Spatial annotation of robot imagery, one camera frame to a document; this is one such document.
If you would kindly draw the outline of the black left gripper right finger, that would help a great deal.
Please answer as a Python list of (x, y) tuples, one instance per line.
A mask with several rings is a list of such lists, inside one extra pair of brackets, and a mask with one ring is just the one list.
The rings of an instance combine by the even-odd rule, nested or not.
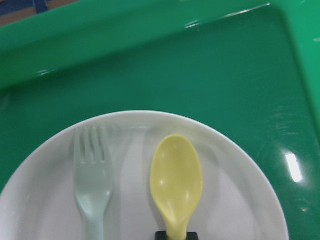
[(199, 240), (199, 236), (196, 232), (187, 232), (186, 240)]

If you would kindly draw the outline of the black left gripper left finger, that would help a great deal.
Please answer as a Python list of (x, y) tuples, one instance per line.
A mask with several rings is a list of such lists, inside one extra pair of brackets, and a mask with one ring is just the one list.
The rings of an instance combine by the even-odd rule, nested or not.
[(168, 240), (168, 235), (166, 231), (156, 231), (155, 240)]

